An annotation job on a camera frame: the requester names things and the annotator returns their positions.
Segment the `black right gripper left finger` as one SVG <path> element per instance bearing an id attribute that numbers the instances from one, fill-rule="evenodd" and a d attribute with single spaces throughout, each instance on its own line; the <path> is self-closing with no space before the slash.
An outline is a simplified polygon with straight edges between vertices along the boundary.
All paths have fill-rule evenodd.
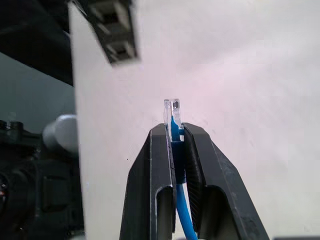
<path id="1" fill-rule="evenodd" d="M 172 240 L 175 228 L 175 170 L 161 123 L 149 131 L 129 170 L 119 240 Z"/>

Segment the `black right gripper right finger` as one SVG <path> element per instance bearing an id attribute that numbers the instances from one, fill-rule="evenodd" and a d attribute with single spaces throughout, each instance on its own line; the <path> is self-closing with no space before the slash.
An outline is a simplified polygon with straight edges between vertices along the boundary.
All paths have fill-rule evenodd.
<path id="1" fill-rule="evenodd" d="M 199 240 L 269 240 L 237 170 L 210 135 L 184 124 L 185 173 L 193 229 Z"/>

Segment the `small black box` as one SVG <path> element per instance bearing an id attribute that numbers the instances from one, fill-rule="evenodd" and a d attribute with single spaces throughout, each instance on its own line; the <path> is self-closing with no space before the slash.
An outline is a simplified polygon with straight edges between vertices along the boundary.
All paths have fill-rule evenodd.
<path id="1" fill-rule="evenodd" d="M 79 5 L 111 65 L 139 57 L 133 0 L 79 0 Z"/>

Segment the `black robot body housing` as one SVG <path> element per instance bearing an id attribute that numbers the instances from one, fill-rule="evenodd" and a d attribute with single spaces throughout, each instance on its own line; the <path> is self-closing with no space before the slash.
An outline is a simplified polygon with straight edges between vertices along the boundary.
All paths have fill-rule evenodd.
<path id="1" fill-rule="evenodd" d="M 45 147 L 43 131 L 0 120 L 0 240 L 84 234 L 78 158 Z"/>

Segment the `large dark background object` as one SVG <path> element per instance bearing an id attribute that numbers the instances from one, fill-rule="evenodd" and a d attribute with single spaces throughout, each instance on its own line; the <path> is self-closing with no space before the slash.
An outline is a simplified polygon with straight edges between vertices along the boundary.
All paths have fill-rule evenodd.
<path id="1" fill-rule="evenodd" d="M 70 0 L 0 0 L 0 53 L 73 86 Z"/>

